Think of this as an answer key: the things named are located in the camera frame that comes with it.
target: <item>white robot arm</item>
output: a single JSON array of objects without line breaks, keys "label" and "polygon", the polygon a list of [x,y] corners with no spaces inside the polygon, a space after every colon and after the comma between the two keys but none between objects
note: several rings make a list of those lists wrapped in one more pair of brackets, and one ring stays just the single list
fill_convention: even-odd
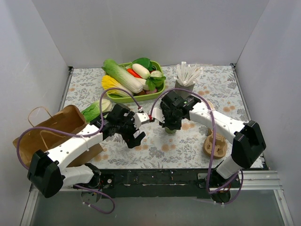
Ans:
[{"label": "white robot arm", "polygon": [[[101,133],[90,137],[72,137],[60,146],[46,153],[37,151],[32,158],[28,172],[29,180],[45,197],[56,194],[62,186],[84,184],[89,188],[99,185],[100,170],[90,163],[79,167],[67,166],[84,151],[115,133],[121,134],[129,148],[139,146],[145,137],[141,125],[157,119],[162,127],[181,129],[182,119],[188,119],[212,128],[210,111],[198,98],[189,96],[185,100],[174,91],[166,94],[159,108],[152,115],[134,113],[128,107],[116,104],[108,113]],[[215,130],[233,144],[231,156],[213,170],[213,176],[226,181],[242,168],[249,168],[265,149],[265,143],[258,124],[243,123],[213,111]],[[99,130],[100,118],[91,121],[80,133],[92,134]]]}]

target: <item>white radish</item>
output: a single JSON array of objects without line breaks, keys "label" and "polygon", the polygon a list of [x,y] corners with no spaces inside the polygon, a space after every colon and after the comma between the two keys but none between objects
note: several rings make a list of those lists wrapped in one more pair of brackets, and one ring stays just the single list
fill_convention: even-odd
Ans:
[{"label": "white radish", "polygon": [[140,78],[135,78],[135,79],[138,80],[143,85],[144,90],[150,90],[149,86],[146,85],[146,79],[140,79]]},{"label": "white radish", "polygon": [[132,69],[143,79],[147,79],[151,75],[149,70],[140,64],[133,64]]},{"label": "white radish", "polygon": [[156,93],[156,92],[157,92],[157,89],[154,89],[153,91],[150,91],[150,90],[145,91],[146,94],[153,94],[153,93]]}]

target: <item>table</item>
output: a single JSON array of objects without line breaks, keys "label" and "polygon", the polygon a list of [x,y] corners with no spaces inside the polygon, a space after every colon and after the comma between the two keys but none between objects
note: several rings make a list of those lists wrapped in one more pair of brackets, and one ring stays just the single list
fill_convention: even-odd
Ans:
[{"label": "table", "polygon": [[[163,66],[166,76],[166,89],[174,88],[176,66]],[[246,109],[238,89],[238,83],[231,66],[203,66],[204,73],[194,87],[205,99],[211,101],[217,111],[241,121],[248,121]],[[64,106],[75,105],[84,110],[98,100],[103,88],[101,68],[74,69]],[[148,112],[154,100],[142,101],[144,111]],[[135,103],[127,103],[136,111]],[[128,149],[121,135],[107,138],[101,143],[103,152],[92,161],[100,169],[158,169],[158,168],[207,168],[209,156],[203,150],[203,142],[207,137],[208,128],[183,120],[182,129],[170,135],[157,122],[141,126],[146,133],[140,146]],[[228,142],[228,151],[224,158],[214,160],[217,166],[231,154],[232,145]],[[260,158],[252,168],[262,168]]]}]

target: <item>paper bag handle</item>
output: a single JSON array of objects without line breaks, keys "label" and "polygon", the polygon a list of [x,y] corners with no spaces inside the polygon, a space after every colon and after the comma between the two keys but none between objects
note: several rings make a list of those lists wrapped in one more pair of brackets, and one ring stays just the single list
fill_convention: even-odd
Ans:
[{"label": "paper bag handle", "polygon": [[55,136],[57,136],[57,137],[66,137],[66,136],[58,135],[58,134],[56,134],[56,133],[54,133],[54,132],[51,132],[51,131],[48,131],[48,130],[41,130],[41,131],[40,131],[40,136],[41,136],[42,141],[43,141],[43,143],[44,143],[44,145],[45,145],[45,147],[46,147],[47,150],[49,150],[49,148],[48,148],[48,146],[47,146],[47,144],[46,144],[46,142],[45,142],[45,140],[44,140],[44,137],[42,136],[42,132],[43,132],[43,133],[50,133],[50,134],[55,135]]},{"label": "paper bag handle", "polygon": [[50,116],[52,119],[54,119],[54,117],[49,113],[49,111],[47,110],[47,108],[45,108],[45,107],[43,107],[43,106],[36,107],[36,108],[32,109],[32,111],[28,114],[28,117],[27,117],[27,120],[28,120],[28,122],[31,124],[32,127],[34,127],[34,125],[33,125],[32,122],[30,121],[29,117],[30,117],[31,114],[32,114],[36,109],[38,109],[38,108],[43,108],[43,109],[49,114],[49,116]]}]

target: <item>white wall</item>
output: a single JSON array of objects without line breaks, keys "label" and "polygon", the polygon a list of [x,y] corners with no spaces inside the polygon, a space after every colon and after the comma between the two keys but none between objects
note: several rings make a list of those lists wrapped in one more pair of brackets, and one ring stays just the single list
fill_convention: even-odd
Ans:
[{"label": "white wall", "polygon": [[270,0],[237,63],[251,117],[279,172],[295,225],[301,225],[301,1]]},{"label": "white wall", "polygon": [[237,62],[268,0],[32,0],[65,62]]},{"label": "white wall", "polygon": [[[30,127],[34,107],[57,112],[68,68],[30,0],[0,0],[0,18],[0,225],[15,226],[30,183],[12,141]],[[34,123],[44,119],[41,112]]]}]

